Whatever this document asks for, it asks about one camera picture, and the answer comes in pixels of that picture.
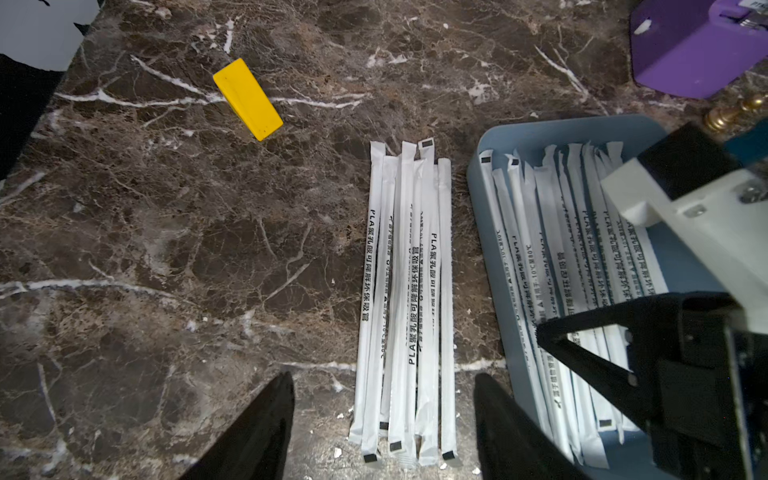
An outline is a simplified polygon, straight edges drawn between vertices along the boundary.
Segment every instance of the white paper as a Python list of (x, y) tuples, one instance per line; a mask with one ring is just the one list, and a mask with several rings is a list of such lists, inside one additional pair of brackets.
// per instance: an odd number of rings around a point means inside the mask
[[(541, 234), (538, 205), (536, 203), (536, 180), (533, 170), (526, 162), (508, 168), (515, 216), (518, 218), (523, 245), (528, 252), (526, 264), (534, 302), (537, 306), (537, 319), (534, 324), (546, 322), (560, 316), (555, 292), (554, 279), (549, 272), (549, 262), (545, 256), (544, 237)], [(538, 349), (540, 360), (545, 368), (544, 378), (548, 381), (547, 396), (550, 422), (554, 434), (554, 443), (565, 458), (573, 462), (571, 443), (568, 438), (568, 421), (565, 418), (563, 402), (564, 384), (561, 381), (559, 362), (549, 352)]]
[(428, 138), (419, 142), (419, 153), (424, 159), (422, 181), (422, 242), (419, 275), (419, 396), (416, 407), (416, 434), (422, 437), (419, 448), (419, 464), (436, 465), (438, 449), (438, 332), (435, 321), (435, 291), (437, 286), (437, 246), (439, 243), (439, 222), (436, 206), (438, 202), (435, 184), (434, 140)]
[(528, 287), (528, 276), (525, 272), (523, 258), (525, 252), (523, 251), (523, 246), (521, 244), (518, 221), (515, 218), (514, 207), (512, 206), (509, 189), (507, 188), (507, 180), (505, 179), (504, 171), (502, 169), (493, 171), (493, 181), (495, 182), (498, 204), (504, 221), (503, 231), (496, 232), (496, 243), (499, 245), (499, 249), (504, 251), (502, 262), (505, 264), (504, 270), (507, 274), (506, 280), (507, 284), (510, 286), (509, 290), (512, 297), (512, 307), (515, 309), (515, 322), (518, 326), (520, 342), (523, 347), (525, 368), (528, 370), (528, 378), (531, 380), (531, 391), (533, 392), (538, 423), (541, 426), (541, 430), (551, 439), (552, 434), (547, 403), (536, 364), (536, 354), (534, 352), (536, 346), (528, 335), (529, 329), (526, 315), (531, 315), (533, 312), (533, 299)]
[[(603, 265), (598, 252), (598, 244), (594, 238), (592, 230), (592, 219), (587, 210), (586, 192), (581, 178), (581, 144), (568, 145), (568, 179), (573, 194), (576, 217), (578, 218), (579, 228), (584, 239), (585, 252), (588, 260), (588, 270), (594, 284), (595, 295), (597, 297), (597, 307), (608, 306), (611, 304), (608, 296)], [(604, 329), (594, 329), (594, 337), (597, 340), (598, 355), (602, 359), (610, 360), (608, 355), (608, 346), (605, 339)], [(598, 421), (598, 431), (605, 432), (615, 430), (617, 413), (614, 407), (596, 390), (592, 391), (592, 402), (594, 405), (594, 414)]]
[(371, 186), (368, 194), (366, 219), (366, 250), (363, 254), (363, 279), (360, 305), (360, 334), (357, 343), (357, 371), (355, 377), (355, 416), (349, 427), (349, 441), (357, 445), (362, 441), (362, 414), (366, 402), (366, 375), (368, 351), (371, 343), (371, 312), (374, 301), (376, 275), (376, 244), (379, 240), (379, 218), (382, 200), (382, 164), (386, 146), (371, 142)]
[[(545, 180), (546, 177), (537, 174), (536, 185), (540, 199), (539, 203), (542, 207), (541, 216), (545, 222), (548, 241), (550, 238), (549, 232), (555, 232), (559, 228), (560, 238), (562, 239), (563, 244), (562, 248), (565, 269), (563, 269), (561, 260), (559, 260), (559, 258), (557, 260), (555, 259), (555, 257), (559, 257), (559, 255), (552, 254), (553, 261), (558, 262), (558, 268), (554, 271), (558, 277), (558, 286), (561, 289), (565, 314), (573, 315), (574, 313), (588, 310), (588, 302), (586, 300), (584, 285), (581, 282), (581, 271), (577, 260), (577, 255), (580, 252), (577, 247), (577, 241), (583, 242), (583, 240), (580, 239), (578, 225), (572, 226), (569, 218), (568, 207), (566, 204), (570, 204), (572, 209), (573, 201), (571, 199), (571, 188), (568, 186), (568, 179), (564, 176), (558, 179), (557, 172), (555, 171), (556, 166), (554, 165), (554, 156), (550, 154), (551, 150), (554, 150), (554, 145), (546, 150), (547, 154), (545, 155), (543, 162), (543, 166), (550, 169), (550, 177), (548, 180)], [(562, 164), (562, 154), (560, 154), (560, 163)], [(541, 200), (541, 196), (544, 193), (542, 192), (542, 187), (544, 188), (544, 191), (549, 190), (553, 197), (552, 201), (554, 202), (555, 215), (558, 219), (557, 226), (554, 224), (550, 225), (550, 223), (552, 223), (551, 213), (548, 214), (545, 211), (547, 201)], [(568, 202), (566, 201), (566, 196), (563, 190), (565, 190), (565, 193), (568, 195)], [(552, 251), (552, 242), (548, 243), (550, 245), (550, 251)], [(558, 248), (559, 246), (555, 242), (554, 250)], [(593, 330), (575, 332), (568, 338), (587, 351), (594, 353), (595, 355), (598, 354), (597, 340), (594, 337)], [(608, 468), (605, 447), (598, 434), (597, 426), (594, 424), (594, 407), (592, 405), (591, 387), (580, 376), (573, 372), (571, 372), (571, 378), (573, 381), (574, 397), (576, 401), (575, 408), (579, 441), (581, 443), (581, 454), (583, 455), (584, 463), (595, 468)], [(608, 404), (605, 399), (603, 399), (602, 402), (606, 405), (607, 410), (610, 411), (610, 404)], [(570, 416), (568, 416), (568, 421), (570, 425), (570, 422), (572, 421)]]
[(451, 246), (451, 161), (438, 160), (440, 224), (440, 451), (458, 459), (456, 445), (456, 387), (453, 359), (453, 265)]
[[(558, 224), (557, 204), (552, 190), (554, 171), (554, 149), (551, 145), (545, 150), (545, 160), (543, 167), (534, 168), (536, 179), (536, 194), (538, 196), (539, 207), (541, 208), (541, 220), (544, 223), (546, 233), (547, 250), (552, 258), (550, 274), (554, 277), (560, 291), (561, 301), (565, 311), (563, 316), (576, 313), (573, 301), (573, 292), (571, 287), (571, 278), (568, 275), (568, 265), (565, 262), (565, 247), (563, 244), (563, 234)], [(576, 402), (581, 401), (574, 396), (574, 389), (571, 384), (571, 370), (559, 363), (560, 380), (563, 387), (562, 399), (565, 411), (565, 419), (568, 422), (568, 441), (571, 443), (571, 450), (574, 457), (583, 463), (581, 457), (581, 439), (579, 437), (578, 419)]]
[[(603, 197), (603, 188), (600, 185), (595, 166), (594, 147), (590, 144), (584, 145), (581, 149), (581, 158), (584, 163), (584, 177), (592, 203), (592, 223), (596, 226), (595, 232), (602, 253), (603, 268), (607, 273), (608, 292), (612, 303), (632, 300), (632, 286), (627, 271), (624, 269), (624, 262), (621, 260), (618, 235), (614, 231), (613, 222), (611, 222), (611, 217), (608, 214), (608, 208)], [(608, 355), (612, 363), (627, 369), (627, 346), (624, 343), (622, 328), (619, 325), (606, 325), (603, 327), (603, 331), (605, 331)], [(619, 442), (624, 443), (624, 416), (618, 409), (614, 409), (614, 417), (617, 421)]]
[[(606, 145), (612, 166), (609, 168), (607, 164), (605, 165), (608, 174), (624, 164), (621, 160), (623, 146), (622, 142), (609, 142)], [(656, 258), (654, 248), (650, 244), (647, 230), (645, 227), (636, 227), (624, 218), (621, 221), (627, 232), (631, 245), (632, 261), (637, 268), (637, 275), (640, 277), (643, 292), (646, 295), (668, 292), (667, 282), (664, 281), (664, 275), (661, 273), (661, 266)]]
[(408, 431), (408, 329), (411, 271), (410, 242), (413, 212), (413, 158), (416, 145), (402, 142), (398, 188), (400, 190), (399, 215), (395, 217), (397, 243), (393, 276), (397, 286), (392, 295), (389, 341), (392, 342), (392, 388), (389, 400), (390, 451), (404, 465), (411, 457), (415, 461), (415, 439)]
[(578, 273), (581, 278), (581, 286), (584, 289), (584, 310), (594, 310), (598, 307), (598, 298), (594, 289), (594, 281), (592, 280), (592, 275), (589, 271), (589, 252), (587, 252), (584, 236), (581, 233), (581, 227), (579, 227), (578, 212), (576, 211), (573, 195), (571, 194), (571, 184), (565, 173), (563, 154), (560, 152), (558, 156), (560, 159), (558, 179), (560, 181), (562, 194), (562, 209), (565, 219), (568, 222), (568, 232), (571, 234), (571, 238), (574, 242), (574, 254), (576, 256), (576, 261), (578, 262)]
[(365, 455), (376, 455), (379, 446), (379, 411), (382, 403), (382, 373), (386, 350), (386, 319), (389, 306), (389, 283), (392, 272), (392, 245), (394, 241), (395, 182), (399, 157), (384, 157), (382, 176), (382, 205), (379, 228), (376, 290), (374, 292), (371, 339), (369, 346), (366, 402), (362, 414), (362, 445)]
[[(611, 164), (611, 160), (602, 151), (595, 149), (594, 165), (598, 173), (598, 180), (602, 181), (607, 177), (606, 165)], [(631, 288), (630, 295), (632, 298), (638, 298), (643, 296), (643, 286), (640, 283), (640, 277), (637, 275), (637, 269), (632, 262), (632, 252), (630, 249), (629, 240), (627, 239), (627, 231), (624, 228), (624, 222), (621, 221), (621, 216), (618, 210), (614, 206), (611, 199), (603, 192), (603, 198), (605, 199), (605, 207), (607, 208), (607, 215), (610, 218), (610, 222), (613, 225), (613, 233), (616, 236), (616, 245), (614, 250), (614, 260), (617, 255), (621, 256), (621, 263), (624, 266), (624, 272), (627, 274), (627, 281)], [(614, 249), (614, 244), (611, 243), (611, 249)]]
[(408, 333), (406, 340), (406, 429), (402, 449), (394, 450), (400, 465), (409, 468), (417, 465), (415, 443), (416, 380), (419, 355), (419, 269), (421, 267), (421, 239), (423, 223), (422, 186), (424, 184), (424, 160), (413, 163), (413, 209), (411, 216), (410, 272)]

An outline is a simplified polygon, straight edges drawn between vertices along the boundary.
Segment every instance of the white speck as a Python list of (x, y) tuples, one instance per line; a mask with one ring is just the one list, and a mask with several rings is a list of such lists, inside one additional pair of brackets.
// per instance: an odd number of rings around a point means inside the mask
[(163, 20), (168, 20), (170, 18), (170, 10), (168, 10), (166, 7), (160, 7), (154, 12), (157, 13)]
[(373, 67), (379, 67), (381, 65), (384, 65), (384, 60), (376, 57), (379, 54), (380, 50), (381, 48), (376, 47), (376, 51), (373, 52), (373, 55), (368, 57), (368, 61), (366, 62), (366, 68), (373, 68)]
[(653, 21), (650, 18), (646, 18), (643, 23), (639, 24), (638, 27), (634, 29), (634, 34), (642, 35), (646, 31), (650, 30), (651, 24), (653, 24)]
[(406, 63), (407, 61), (408, 61), (408, 58), (406, 58), (405, 55), (401, 53), (400, 55), (390, 60), (388, 63), (398, 64), (398, 63)]
[(235, 21), (230, 19), (227, 21), (227, 41), (224, 42), (223, 49), (226, 53), (229, 53), (232, 49), (232, 36), (234, 35)]
[(344, 390), (344, 385), (342, 385), (341, 382), (337, 380), (336, 377), (333, 375), (331, 375), (331, 382), (332, 382), (334, 392), (339, 393), (342, 390)]
[(253, 330), (250, 328), (251, 321), (253, 320), (253, 314), (256, 310), (248, 310), (240, 317), (240, 323), (243, 325), (243, 334), (248, 338), (253, 338)]
[(50, 473), (54, 468), (56, 468), (56, 465), (58, 465), (58, 463), (67, 456), (68, 453), (69, 450), (67, 450), (67, 442), (59, 439), (58, 442), (56, 442), (56, 449), (51, 454), (51, 461), (43, 465), (43, 473)]
[(192, 465), (197, 463), (197, 458), (190, 455), (176, 454), (173, 458), (174, 463), (184, 463), (185, 465)]

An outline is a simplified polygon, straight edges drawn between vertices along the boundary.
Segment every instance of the bolt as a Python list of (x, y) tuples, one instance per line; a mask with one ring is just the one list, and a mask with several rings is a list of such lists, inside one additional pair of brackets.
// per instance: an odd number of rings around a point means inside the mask
[(747, 185), (744, 190), (742, 190), (739, 200), (741, 200), (742, 204), (754, 204), (755, 202), (759, 202), (764, 194), (765, 192), (763, 192), (762, 188), (755, 185)]
[(688, 218), (696, 218), (704, 214), (706, 211), (707, 209), (704, 205), (696, 205), (695, 207), (691, 207), (688, 210), (685, 210), (684, 215)]

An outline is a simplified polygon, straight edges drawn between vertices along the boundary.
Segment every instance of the dark brown marble surface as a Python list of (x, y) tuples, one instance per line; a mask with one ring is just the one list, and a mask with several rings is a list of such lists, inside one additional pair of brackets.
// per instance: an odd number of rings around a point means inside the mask
[[(467, 162), (497, 124), (703, 113), (631, 80), (632, 4), (108, 1), (0, 190), (0, 475), (175, 478), (288, 369), (286, 478), (476, 478), (472, 377), (508, 380)], [(262, 143), (211, 78), (235, 58), (285, 121)], [(368, 141), (428, 136), (454, 160), (464, 466), (374, 472), (332, 362), (356, 360)]]

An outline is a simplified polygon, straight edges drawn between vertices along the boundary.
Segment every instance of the debris crumb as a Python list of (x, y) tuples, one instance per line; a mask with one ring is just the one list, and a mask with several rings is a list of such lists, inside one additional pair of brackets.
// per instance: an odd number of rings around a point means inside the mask
[(336, 393), (341, 392), (344, 390), (344, 385), (341, 384), (339, 380), (336, 379), (335, 376), (331, 375), (331, 380), (333, 382), (333, 391)]
[(160, 16), (160, 18), (163, 20), (168, 20), (170, 18), (170, 10), (168, 10), (166, 7), (160, 7), (154, 12), (157, 13), (157, 15)]

